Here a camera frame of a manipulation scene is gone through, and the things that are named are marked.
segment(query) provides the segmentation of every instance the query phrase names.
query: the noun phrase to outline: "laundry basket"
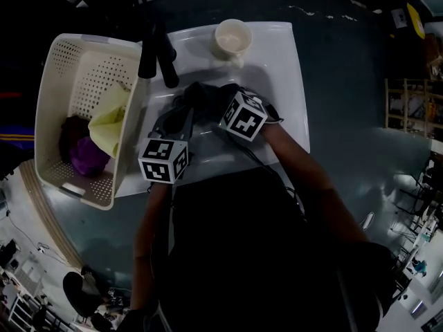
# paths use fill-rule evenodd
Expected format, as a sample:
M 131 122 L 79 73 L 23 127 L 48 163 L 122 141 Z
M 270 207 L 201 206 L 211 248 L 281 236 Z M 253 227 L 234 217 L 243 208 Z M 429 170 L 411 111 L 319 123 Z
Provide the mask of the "laundry basket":
M 44 184 L 93 207 L 112 208 L 117 182 L 123 179 L 121 173 L 117 176 L 122 138 L 117 158 L 94 178 L 81 176 L 71 164 L 63 163 L 58 142 L 66 118 L 91 119 L 106 90 L 115 83 L 131 89 L 126 106 L 130 107 L 140 56 L 141 46 L 119 39 L 63 34 L 54 40 L 40 84 L 35 123 L 35 168 Z M 128 112 L 122 134 L 127 125 L 135 127 L 127 119 Z

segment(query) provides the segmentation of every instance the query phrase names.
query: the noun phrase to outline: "black shirt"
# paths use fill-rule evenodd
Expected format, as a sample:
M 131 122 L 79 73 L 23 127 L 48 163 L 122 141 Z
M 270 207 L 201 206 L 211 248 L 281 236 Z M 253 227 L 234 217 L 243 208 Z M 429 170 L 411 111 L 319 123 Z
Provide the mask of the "black shirt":
M 374 331 L 389 309 L 390 251 L 328 242 L 265 169 L 178 187 L 173 204 L 156 285 L 174 332 Z M 118 332 L 143 331 L 151 315 L 132 311 Z

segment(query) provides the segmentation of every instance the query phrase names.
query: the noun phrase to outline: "dark cloth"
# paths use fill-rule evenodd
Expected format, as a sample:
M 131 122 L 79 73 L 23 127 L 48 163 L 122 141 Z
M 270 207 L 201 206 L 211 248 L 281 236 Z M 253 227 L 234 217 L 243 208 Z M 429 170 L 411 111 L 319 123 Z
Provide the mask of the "dark cloth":
M 201 82 L 194 82 L 185 89 L 183 96 L 178 98 L 176 102 L 194 109 L 194 124 L 208 120 L 218 123 L 227 112 L 229 104 L 238 92 L 244 95 L 250 95 L 251 97 L 259 97 L 262 100 L 262 106 L 271 118 L 273 120 L 280 119 L 275 108 L 264 97 L 238 84 L 227 84 L 222 87 L 216 87 L 202 84 Z
M 94 313 L 92 315 L 91 323 L 98 332 L 110 332 L 112 328 L 112 323 L 99 313 Z
M 16 167 L 33 157 L 33 150 L 23 150 L 8 142 L 0 142 L 0 181 L 14 174 Z
M 0 248 L 0 267 L 5 268 L 17 251 L 15 241 L 9 241 L 8 245 Z
M 42 306 L 33 317 L 33 326 L 37 331 L 43 331 L 43 327 L 46 326 L 46 306 Z
M 125 319 L 122 321 L 120 326 L 118 327 L 118 332 L 124 331 L 124 332 L 137 332 L 137 331 L 143 331 L 143 322 L 145 320 L 145 316 L 150 315 L 145 310 L 134 310 L 128 312 Z
M 390 251 L 325 243 L 264 169 L 178 187 L 173 204 L 175 244 L 155 279 L 174 332 L 375 331 L 389 309 Z
M 60 135 L 58 146 L 64 163 L 71 163 L 70 150 L 77 147 L 80 139 L 89 136 L 88 124 L 88 120 L 73 116 L 67 118 L 62 125 L 62 135 Z
M 63 290 L 69 303 L 82 317 L 91 317 L 103 299 L 97 295 L 90 295 L 82 290 L 83 278 L 75 272 L 69 272 L 63 279 Z

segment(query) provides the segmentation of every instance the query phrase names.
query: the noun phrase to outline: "concrete floor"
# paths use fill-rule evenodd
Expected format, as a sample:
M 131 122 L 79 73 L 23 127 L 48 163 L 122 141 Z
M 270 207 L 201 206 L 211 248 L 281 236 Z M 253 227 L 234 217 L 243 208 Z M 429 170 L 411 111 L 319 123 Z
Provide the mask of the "concrete floor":
M 375 212 L 367 231 L 371 240 L 398 249 L 402 238 L 389 231 L 397 220 L 393 203 L 401 201 L 402 175 L 420 171 L 431 145 L 382 129 L 388 63 L 379 16 L 348 0 L 158 0 L 152 8 L 169 31 L 225 18 L 290 21 L 302 69 L 311 154 L 358 222 Z M 112 284 L 129 287 L 132 240 L 147 194 L 116 199 L 112 210 L 102 212 L 59 192 L 46 192 L 83 260 Z
M 62 282 L 64 276 L 74 269 L 66 264 L 66 257 L 57 249 L 57 244 L 40 219 L 20 170 L 17 168 L 14 175 L 8 177 L 8 181 L 0 182 L 0 188 L 5 192 L 10 210 L 10 216 L 6 218 L 6 209 L 0 209 L 0 243 L 7 244 L 11 239 L 16 242 L 21 250 L 15 256 L 19 263 L 29 255 L 38 261 L 38 264 L 34 265 L 35 270 L 43 268 L 45 271 L 39 294 L 48 297 L 48 301 L 53 305 L 50 309 L 52 312 L 64 321 L 72 321 L 77 313 L 64 294 Z M 39 252 L 38 243 L 51 249 L 45 253 Z

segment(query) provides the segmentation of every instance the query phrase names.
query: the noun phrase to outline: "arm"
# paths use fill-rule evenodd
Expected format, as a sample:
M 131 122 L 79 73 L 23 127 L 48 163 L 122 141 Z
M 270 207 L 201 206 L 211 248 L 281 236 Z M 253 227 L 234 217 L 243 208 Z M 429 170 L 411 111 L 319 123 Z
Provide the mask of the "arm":
M 295 187 L 306 215 L 339 243 L 368 241 L 325 170 L 279 124 L 265 125 L 261 133 Z
M 160 218 L 169 215 L 172 186 L 155 183 L 152 186 L 145 216 L 134 241 L 134 269 L 132 279 L 131 307 L 145 308 L 155 299 L 154 277 L 151 267 L 151 247 Z

